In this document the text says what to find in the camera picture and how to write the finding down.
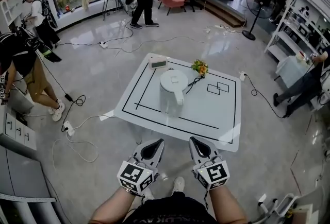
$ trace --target black pants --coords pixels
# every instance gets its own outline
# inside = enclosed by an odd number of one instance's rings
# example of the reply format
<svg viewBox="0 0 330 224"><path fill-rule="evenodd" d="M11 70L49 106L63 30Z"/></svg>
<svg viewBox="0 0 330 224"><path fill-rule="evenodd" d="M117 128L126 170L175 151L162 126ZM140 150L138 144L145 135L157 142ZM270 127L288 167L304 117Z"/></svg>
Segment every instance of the black pants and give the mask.
<svg viewBox="0 0 330 224"><path fill-rule="evenodd" d="M289 87L282 95L277 97L277 102L281 103L284 100L293 96L300 96L290 104L290 109L294 112L302 105L311 101L315 96L319 95L322 90L321 82L315 78L311 73L307 73L300 78L295 84Z"/></svg>
<svg viewBox="0 0 330 224"><path fill-rule="evenodd" d="M216 220L207 213L204 205L186 197L182 192L174 192L171 197L146 201L124 223L176 222L217 224Z"/></svg>
<svg viewBox="0 0 330 224"><path fill-rule="evenodd" d="M275 9L272 12L271 19L275 20L278 15L281 13L282 9L285 7L285 3L276 3Z"/></svg>
<svg viewBox="0 0 330 224"><path fill-rule="evenodd" d="M52 43L56 44L58 41L60 41L54 29L51 28L49 22L46 19L43 20L41 25L36 27L36 31L42 42L44 42L44 44L50 49L53 49Z"/></svg>
<svg viewBox="0 0 330 224"><path fill-rule="evenodd" d="M152 7L153 7L153 0L138 0L138 7L136 8L133 18L132 24L137 24L141 14L144 10L144 22L145 24L152 24L153 20L152 17Z"/></svg>

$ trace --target white sneaker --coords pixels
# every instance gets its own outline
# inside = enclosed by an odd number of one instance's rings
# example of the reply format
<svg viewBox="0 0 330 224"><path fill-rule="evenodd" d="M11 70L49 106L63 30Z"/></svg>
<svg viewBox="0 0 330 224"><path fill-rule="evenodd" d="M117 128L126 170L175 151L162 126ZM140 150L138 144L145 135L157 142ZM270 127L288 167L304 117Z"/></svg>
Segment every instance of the white sneaker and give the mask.
<svg viewBox="0 0 330 224"><path fill-rule="evenodd" d="M153 196L153 193L151 193L151 190L149 187L147 187L145 190L143 190L142 194L144 195L144 199L143 199L144 202L146 202L147 200L155 199Z"/></svg>
<svg viewBox="0 0 330 224"><path fill-rule="evenodd" d="M183 177L175 178L172 194L174 194L174 192L183 192L184 188L185 188L184 178Z"/></svg>
<svg viewBox="0 0 330 224"><path fill-rule="evenodd" d="M54 110L55 112L52 116L53 121L55 121L55 122L58 122L62 118L62 113L65 110L65 105L62 101L59 101L57 103L60 105L60 107L58 109Z"/></svg>
<svg viewBox="0 0 330 224"><path fill-rule="evenodd" d="M61 100L61 99L57 99L57 103L60 103L60 102L62 102L62 100ZM48 108L48 113L49 113L50 115L53 115L53 114L55 113L55 109L52 108L52 107L49 107L49 108Z"/></svg>

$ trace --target white cabinet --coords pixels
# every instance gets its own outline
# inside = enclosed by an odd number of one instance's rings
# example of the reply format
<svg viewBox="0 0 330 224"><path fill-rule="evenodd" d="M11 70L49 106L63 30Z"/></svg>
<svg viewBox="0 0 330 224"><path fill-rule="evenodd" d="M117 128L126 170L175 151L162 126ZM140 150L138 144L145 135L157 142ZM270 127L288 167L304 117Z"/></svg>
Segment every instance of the white cabinet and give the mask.
<svg viewBox="0 0 330 224"><path fill-rule="evenodd" d="M24 144L24 125L18 120L15 120L15 140Z"/></svg>
<svg viewBox="0 0 330 224"><path fill-rule="evenodd" d="M26 126L24 126L24 145L33 150L37 150L36 133Z"/></svg>
<svg viewBox="0 0 330 224"><path fill-rule="evenodd" d="M15 118L9 113L6 115L6 132L9 137L15 139Z"/></svg>

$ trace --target kettle handle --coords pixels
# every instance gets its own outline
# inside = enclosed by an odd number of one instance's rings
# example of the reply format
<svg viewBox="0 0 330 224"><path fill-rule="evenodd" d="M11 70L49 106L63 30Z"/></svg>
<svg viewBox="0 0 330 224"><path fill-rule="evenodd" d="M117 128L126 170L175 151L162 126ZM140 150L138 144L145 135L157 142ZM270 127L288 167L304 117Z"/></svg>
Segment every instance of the kettle handle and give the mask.
<svg viewBox="0 0 330 224"><path fill-rule="evenodd" d="M182 93L181 90L179 91L174 91L175 99L178 105L183 105L184 104L184 94Z"/></svg>

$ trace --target man in white shirt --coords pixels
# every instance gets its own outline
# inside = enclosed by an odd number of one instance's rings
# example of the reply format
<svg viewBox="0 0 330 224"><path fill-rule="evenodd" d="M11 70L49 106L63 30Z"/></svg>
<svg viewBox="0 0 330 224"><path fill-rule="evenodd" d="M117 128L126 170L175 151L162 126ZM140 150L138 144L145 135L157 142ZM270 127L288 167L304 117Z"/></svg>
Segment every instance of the man in white shirt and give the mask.
<svg viewBox="0 0 330 224"><path fill-rule="evenodd" d="M53 49L52 43L56 47L61 40L42 15L42 0L23 0L24 2L31 3L31 15L25 21L31 21L40 39L48 48Z"/></svg>

